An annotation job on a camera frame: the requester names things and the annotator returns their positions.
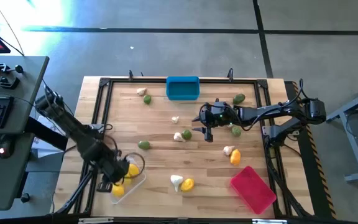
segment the wooden table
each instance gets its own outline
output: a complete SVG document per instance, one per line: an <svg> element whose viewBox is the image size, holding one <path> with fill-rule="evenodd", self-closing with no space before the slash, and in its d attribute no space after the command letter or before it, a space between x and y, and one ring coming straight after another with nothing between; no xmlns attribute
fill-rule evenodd
<svg viewBox="0 0 358 224"><path fill-rule="evenodd" d="M84 77L75 111L76 118L82 123L91 122L99 79L100 77ZM286 101L284 81L267 81L272 104ZM152 96L150 105L144 104L143 97L136 95L136 89L143 87L147 87L147 93ZM196 101L170 101L165 94L164 83L115 83L108 116L108 123L114 129L106 134L115 138L123 154L138 152L145 157L147 179L117 205L111 203L108 193L96 192L92 216L273 218L272 206L263 214L256 215L229 186L232 176L245 166L253 167L269 185L259 123L250 131L242 132L239 138L233 137L229 129L219 127L213 129L213 143L205 142L203 134L194 131L190 141L173 141L175 132L201 126L191 120L198 115L204 102L212 103L215 98L219 98L231 103L232 97L238 93L246 96L241 106L257 106L252 85L202 83L200 97ZM101 108L104 108L105 97L102 97ZM172 116L180 117L177 124L171 122ZM288 118L277 118L275 122L282 124ZM150 141L152 148L148 151L139 149L137 143L141 140ZM286 143L299 150L296 142ZM112 146L108 138L106 144ZM236 146L241 151L239 166L235 167L229 162L229 158L223 154L224 146ZM281 153L288 188L305 210L313 213L301 158L285 147L281 148ZM76 189L82 163L77 150L65 154L54 196L57 208ZM170 182L172 174L193 178L194 189L190 192L175 192ZM87 191L88 189L82 200L83 207ZM278 186L277 197L280 208L284 211L282 193Z"/></svg>

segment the garlic bulb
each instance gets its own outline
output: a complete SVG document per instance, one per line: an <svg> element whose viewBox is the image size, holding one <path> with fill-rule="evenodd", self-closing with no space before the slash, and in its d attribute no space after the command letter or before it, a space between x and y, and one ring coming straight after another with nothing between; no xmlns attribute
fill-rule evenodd
<svg viewBox="0 0 358 224"><path fill-rule="evenodd" d="M235 146L225 146L223 148L223 153L227 156L230 156L231 152L233 151L233 149L235 148Z"/></svg>
<svg viewBox="0 0 358 224"><path fill-rule="evenodd" d="M181 136L180 133L175 133L173 135L173 140L175 141L181 141L181 142L185 142L186 140Z"/></svg>
<svg viewBox="0 0 358 224"><path fill-rule="evenodd" d="M138 96L143 96L143 95L146 93L146 90L147 90L147 88L138 88L138 89L136 90L136 94L137 94Z"/></svg>
<svg viewBox="0 0 358 224"><path fill-rule="evenodd" d="M178 192L179 185L183 182L183 177L179 175L171 175L171 182L175 187L175 191Z"/></svg>
<svg viewBox="0 0 358 224"><path fill-rule="evenodd" d="M177 122L179 121L179 117L172 117L172 122L177 124Z"/></svg>

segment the blue container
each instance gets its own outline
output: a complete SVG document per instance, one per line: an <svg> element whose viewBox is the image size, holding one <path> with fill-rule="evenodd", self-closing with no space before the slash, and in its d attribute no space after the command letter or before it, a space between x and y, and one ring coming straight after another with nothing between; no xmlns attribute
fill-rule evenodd
<svg viewBox="0 0 358 224"><path fill-rule="evenodd" d="M168 77L167 96L170 100L197 100L200 95L198 77Z"/></svg>

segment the yellow lemon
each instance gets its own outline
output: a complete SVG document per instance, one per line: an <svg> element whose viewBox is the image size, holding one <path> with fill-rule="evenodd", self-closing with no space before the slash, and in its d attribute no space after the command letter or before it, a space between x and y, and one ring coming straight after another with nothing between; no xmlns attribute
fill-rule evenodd
<svg viewBox="0 0 358 224"><path fill-rule="evenodd" d="M129 186L132 183L132 179L124 178L124 186Z"/></svg>
<svg viewBox="0 0 358 224"><path fill-rule="evenodd" d="M129 164L128 173L130 177L136 176L139 174L139 168L135 164Z"/></svg>
<svg viewBox="0 0 358 224"><path fill-rule="evenodd" d="M183 181L183 183L181 183L180 190L186 192L193 189L193 187L194 187L194 180L189 178Z"/></svg>
<svg viewBox="0 0 358 224"><path fill-rule="evenodd" d="M124 182L122 182L122 179L119 180L119 182L116 183L116 185L124 185L129 186L132 183L132 179L130 178L124 178Z"/></svg>
<svg viewBox="0 0 358 224"><path fill-rule="evenodd" d="M234 151L231 152L230 163L235 166L238 166L240 164L240 160L241 160L241 153L238 149L235 149Z"/></svg>
<svg viewBox="0 0 358 224"><path fill-rule="evenodd" d="M121 197L125 194L124 186L122 185L113 185L111 193L116 197Z"/></svg>

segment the gray floor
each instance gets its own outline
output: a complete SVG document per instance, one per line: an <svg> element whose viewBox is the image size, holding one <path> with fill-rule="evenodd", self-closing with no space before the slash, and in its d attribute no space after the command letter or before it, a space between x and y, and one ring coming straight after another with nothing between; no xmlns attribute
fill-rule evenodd
<svg viewBox="0 0 358 224"><path fill-rule="evenodd" d="M358 1L259 1L265 29L358 30ZM46 82L75 108L85 75L199 75L266 77L257 34L118 34L23 32L23 26L256 29L251 0L126 0L79 3L74 0L0 0L27 55L48 55ZM6 26L0 35L16 44ZM275 78L298 81L332 112L358 92L358 36L267 35ZM337 215L358 221L358 182L344 174L358 172L346 134L336 122L313 126L323 169ZM2 217L46 214L50 208L61 156L31 161L25 190L35 199L15 202Z"/></svg>

